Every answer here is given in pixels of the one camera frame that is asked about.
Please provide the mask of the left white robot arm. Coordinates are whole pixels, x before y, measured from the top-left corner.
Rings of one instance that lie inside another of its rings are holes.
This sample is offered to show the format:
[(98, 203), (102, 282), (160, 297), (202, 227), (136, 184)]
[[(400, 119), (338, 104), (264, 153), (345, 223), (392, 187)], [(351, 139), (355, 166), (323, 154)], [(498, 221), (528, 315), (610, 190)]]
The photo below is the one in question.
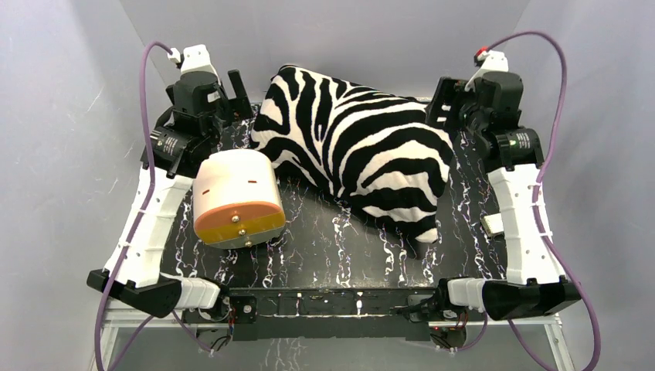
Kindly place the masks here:
[(156, 318), (191, 309), (201, 309), (213, 322), (227, 318), (231, 302), (224, 284), (163, 274), (160, 266), (201, 163), (219, 150), (224, 128), (253, 117), (240, 72), (230, 70), (228, 77), (233, 98), (210, 72), (183, 73), (167, 86), (171, 105), (149, 131), (124, 232), (105, 266), (88, 274), (88, 287)]

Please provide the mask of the zebra and grey pillowcase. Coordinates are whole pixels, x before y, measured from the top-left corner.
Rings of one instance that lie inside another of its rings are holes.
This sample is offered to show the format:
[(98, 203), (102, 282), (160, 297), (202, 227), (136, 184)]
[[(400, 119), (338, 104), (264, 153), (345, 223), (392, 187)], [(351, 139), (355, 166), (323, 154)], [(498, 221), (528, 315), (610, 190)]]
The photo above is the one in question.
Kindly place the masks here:
[(434, 243), (455, 135), (426, 105), (287, 64), (272, 76), (250, 144), (293, 174), (408, 238)]

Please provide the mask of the cream and orange cylindrical container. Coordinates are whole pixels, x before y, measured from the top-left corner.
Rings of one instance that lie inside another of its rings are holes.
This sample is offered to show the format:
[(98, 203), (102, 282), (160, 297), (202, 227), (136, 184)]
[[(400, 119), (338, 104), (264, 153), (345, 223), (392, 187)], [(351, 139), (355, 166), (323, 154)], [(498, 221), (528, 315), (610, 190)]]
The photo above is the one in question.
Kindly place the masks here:
[(223, 250), (266, 243), (286, 225), (273, 164), (252, 149), (218, 151), (201, 163), (192, 212), (196, 236)]

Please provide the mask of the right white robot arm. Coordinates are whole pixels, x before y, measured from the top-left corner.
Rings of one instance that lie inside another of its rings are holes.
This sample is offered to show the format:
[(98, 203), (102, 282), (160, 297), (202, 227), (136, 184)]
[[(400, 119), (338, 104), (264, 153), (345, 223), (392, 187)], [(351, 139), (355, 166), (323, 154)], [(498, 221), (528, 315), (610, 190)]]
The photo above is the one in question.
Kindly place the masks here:
[(465, 308), (495, 321), (553, 315), (580, 301), (581, 295), (550, 251), (546, 215), (537, 183), (545, 163), (535, 130), (521, 125), (522, 79), (516, 73), (486, 72), (465, 80), (441, 77), (429, 103), (427, 123), (442, 124), (473, 136), (499, 207), (507, 250), (503, 280), (452, 277), (439, 281), (436, 313), (454, 320)]

